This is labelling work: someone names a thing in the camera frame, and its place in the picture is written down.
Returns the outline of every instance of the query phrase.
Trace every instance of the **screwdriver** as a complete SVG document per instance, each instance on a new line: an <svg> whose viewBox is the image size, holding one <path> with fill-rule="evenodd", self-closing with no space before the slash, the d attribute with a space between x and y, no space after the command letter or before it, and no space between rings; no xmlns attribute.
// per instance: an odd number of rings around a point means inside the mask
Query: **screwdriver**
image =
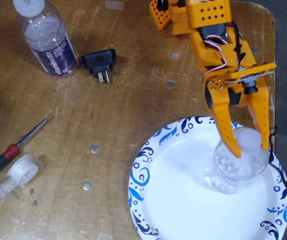
<svg viewBox="0 0 287 240"><path fill-rule="evenodd" d="M12 144L10 147L8 147L7 151L5 151L1 156L0 156L0 170L10 163L19 153L20 153L20 146L23 145L25 142L27 142L35 133L39 131L39 129L46 124L46 122L51 118L52 116L49 115L46 117L39 125L34 127L27 135L22 136L19 140L19 142L15 145Z"/></svg>

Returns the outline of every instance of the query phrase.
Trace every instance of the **plastic water bottle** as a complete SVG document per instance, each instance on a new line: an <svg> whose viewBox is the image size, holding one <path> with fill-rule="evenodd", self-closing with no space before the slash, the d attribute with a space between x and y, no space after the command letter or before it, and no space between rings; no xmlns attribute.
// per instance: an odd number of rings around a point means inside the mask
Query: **plastic water bottle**
<svg viewBox="0 0 287 240"><path fill-rule="evenodd" d="M57 9L45 0L13 0L19 30L51 77L71 74L77 55Z"/></svg>
<svg viewBox="0 0 287 240"><path fill-rule="evenodd" d="M220 141L210 164L210 182L224 194L241 192L269 163L269 152L261 148L262 138L258 131L238 127L233 134L241 148L241 158L235 157Z"/></svg>

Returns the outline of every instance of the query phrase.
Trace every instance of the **red screwdriver handle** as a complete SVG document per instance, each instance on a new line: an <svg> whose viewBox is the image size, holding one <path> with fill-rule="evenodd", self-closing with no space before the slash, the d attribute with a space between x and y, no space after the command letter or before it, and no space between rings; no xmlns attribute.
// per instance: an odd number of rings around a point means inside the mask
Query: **red screwdriver handle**
<svg viewBox="0 0 287 240"><path fill-rule="evenodd" d="M8 147L7 151L0 156L0 170L11 162L19 153L20 149L16 147L16 145L12 144Z"/></svg>

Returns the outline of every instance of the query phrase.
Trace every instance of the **black power plug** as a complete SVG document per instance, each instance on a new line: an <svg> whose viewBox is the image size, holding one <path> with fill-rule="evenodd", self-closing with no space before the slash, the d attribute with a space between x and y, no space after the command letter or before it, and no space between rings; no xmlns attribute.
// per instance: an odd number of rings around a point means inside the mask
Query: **black power plug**
<svg viewBox="0 0 287 240"><path fill-rule="evenodd" d="M116 51L107 49L86 54L79 58L81 65L89 71L90 74L98 74L99 81L104 82L103 72L105 72L107 82L110 83L108 70L112 70L116 63Z"/></svg>

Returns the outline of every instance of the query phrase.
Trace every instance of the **wooden table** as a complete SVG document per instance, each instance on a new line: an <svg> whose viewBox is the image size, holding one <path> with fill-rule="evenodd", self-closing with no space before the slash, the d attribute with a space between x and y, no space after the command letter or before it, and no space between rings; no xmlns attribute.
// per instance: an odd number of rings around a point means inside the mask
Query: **wooden table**
<svg viewBox="0 0 287 240"><path fill-rule="evenodd" d="M208 114L189 36L172 36L171 27L158 32L149 2L125 0L121 10L107 9L103 0L52 0L80 56L116 50L112 84L101 84L81 66L70 77L48 77L17 30L12 1L0 0L0 154L53 115L22 148L43 161L42 172L19 199L0 199L0 240L140 239L127 187L137 153L161 127ZM258 48L258 63L274 62L270 12L246 2L232 2L232 12L243 37ZM168 89L168 81L175 88ZM272 126L275 76L267 83ZM247 109L230 112L252 126ZM97 154L90 152L94 144ZM0 183L10 166L0 172ZM83 190L86 181L90 191Z"/></svg>

